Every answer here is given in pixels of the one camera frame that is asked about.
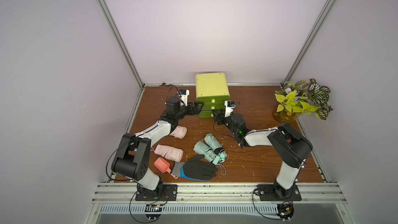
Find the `dark green top drawer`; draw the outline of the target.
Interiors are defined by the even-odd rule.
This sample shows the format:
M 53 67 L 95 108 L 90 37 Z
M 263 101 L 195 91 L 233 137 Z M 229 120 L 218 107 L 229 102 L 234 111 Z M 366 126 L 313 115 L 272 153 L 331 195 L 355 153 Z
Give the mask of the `dark green top drawer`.
M 224 104 L 225 101 L 229 101 L 230 96 L 225 94 L 225 95 L 210 95 L 210 96 L 205 96 L 205 95 L 199 95 L 197 96 L 197 102 L 202 102 L 205 104 Z

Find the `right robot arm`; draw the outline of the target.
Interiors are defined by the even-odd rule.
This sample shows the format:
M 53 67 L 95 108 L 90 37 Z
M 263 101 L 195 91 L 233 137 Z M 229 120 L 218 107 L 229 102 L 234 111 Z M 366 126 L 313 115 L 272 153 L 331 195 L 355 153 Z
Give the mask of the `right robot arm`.
M 299 172 L 313 150 L 312 143 L 287 123 L 264 130 L 252 130 L 246 126 L 241 114 L 227 116 L 223 111 L 213 110 L 212 115 L 217 125 L 228 128 L 240 147 L 272 146 L 276 150 L 283 162 L 272 192 L 279 200 L 291 198 Z

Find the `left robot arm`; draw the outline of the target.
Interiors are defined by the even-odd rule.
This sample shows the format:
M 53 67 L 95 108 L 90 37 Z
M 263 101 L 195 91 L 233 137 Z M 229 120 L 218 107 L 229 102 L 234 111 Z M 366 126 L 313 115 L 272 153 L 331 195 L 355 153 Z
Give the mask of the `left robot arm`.
M 188 102 L 185 96 L 170 97 L 166 109 L 154 125 L 136 134 L 126 133 L 115 151 L 111 171 L 134 180 L 142 188 L 159 192 L 161 179 L 149 169 L 150 149 L 171 134 L 185 116 L 198 115 L 204 103 Z

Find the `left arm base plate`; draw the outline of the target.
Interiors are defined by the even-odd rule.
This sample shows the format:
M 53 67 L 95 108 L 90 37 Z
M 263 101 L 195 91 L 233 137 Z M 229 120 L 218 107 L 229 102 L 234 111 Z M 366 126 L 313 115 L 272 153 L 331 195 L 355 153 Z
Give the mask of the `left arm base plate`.
M 176 201 L 178 185 L 160 184 L 155 190 L 149 190 L 137 185 L 135 201 Z

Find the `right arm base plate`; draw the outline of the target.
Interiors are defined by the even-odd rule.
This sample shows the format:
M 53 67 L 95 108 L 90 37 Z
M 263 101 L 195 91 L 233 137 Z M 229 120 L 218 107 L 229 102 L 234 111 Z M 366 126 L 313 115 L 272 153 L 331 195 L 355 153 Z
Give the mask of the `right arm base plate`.
M 261 201 L 302 201 L 297 185 L 286 190 L 282 186 L 262 184 L 255 189 L 255 195 L 259 196 Z

